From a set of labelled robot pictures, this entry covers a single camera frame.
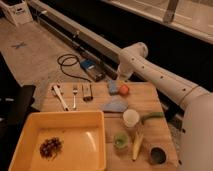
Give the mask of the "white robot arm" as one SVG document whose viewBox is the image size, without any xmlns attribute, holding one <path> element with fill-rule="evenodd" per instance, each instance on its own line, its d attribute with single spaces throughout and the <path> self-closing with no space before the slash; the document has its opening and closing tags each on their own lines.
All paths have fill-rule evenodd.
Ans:
<svg viewBox="0 0 213 171">
<path fill-rule="evenodd" d="M 213 93 L 149 62 L 147 56 L 143 42 L 121 49 L 119 77 L 139 74 L 184 111 L 179 171 L 213 171 Z"/>
</svg>

